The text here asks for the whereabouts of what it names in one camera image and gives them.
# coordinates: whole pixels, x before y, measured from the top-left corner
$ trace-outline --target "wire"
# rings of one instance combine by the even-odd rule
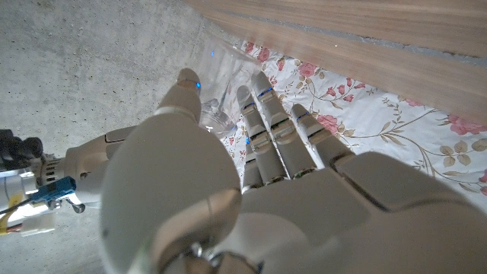
[[[18,224],[18,225],[12,225],[11,227],[8,227],[7,228],[7,233],[10,233],[10,232],[21,232],[21,229],[22,229],[22,224]]]
[[[5,210],[0,211],[0,215],[5,214],[5,213],[12,212],[12,211],[14,211],[15,209],[18,209],[18,208],[19,208],[19,207],[21,207],[21,206],[25,206],[25,205],[26,205],[26,204],[28,204],[30,201],[32,201],[32,199],[31,199],[31,198],[26,199],[25,201],[19,202],[17,205],[14,205],[14,206],[12,206],[12,207],[10,207],[10,208],[8,208],[8,209],[5,209]]]

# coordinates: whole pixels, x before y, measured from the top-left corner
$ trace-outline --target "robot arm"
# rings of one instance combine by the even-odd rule
[[[480,211],[392,158],[354,155],[301,105],[290,118],[263,73],[253,93],[267,125],[250,90],[237,94],[249,135],[240,189],[223,145],[197,125],[198,87],[183,70],[107,166],[100,234],[109,272],[487,269]]]

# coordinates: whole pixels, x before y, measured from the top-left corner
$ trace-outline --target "floral fabric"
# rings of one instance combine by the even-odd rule
[[[302,104],[354,153],[377,151],[396,158],[487,212],[487,126],[252,43],[245,43],[243,50],[261,61],[286,111]],[[242,177],[242,120],[237,128],[222,141]]]

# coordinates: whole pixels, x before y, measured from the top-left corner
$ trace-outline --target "glass cup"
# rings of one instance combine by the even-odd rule
[[[252,90],[252,75],[259,73],[260,63],[242,50],[205,32],[206,42],[196,73],[201,82],[200,126],[220,139],[236,130],[240,117],[237,89],[246,85]]]

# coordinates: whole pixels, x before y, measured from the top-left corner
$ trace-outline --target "wooden board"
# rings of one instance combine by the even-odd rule
[[[203,12],[242,39],[487,125],[486,68],[211,9]]]
[[[207,0],[222,11],[487,56],[485,0]]]

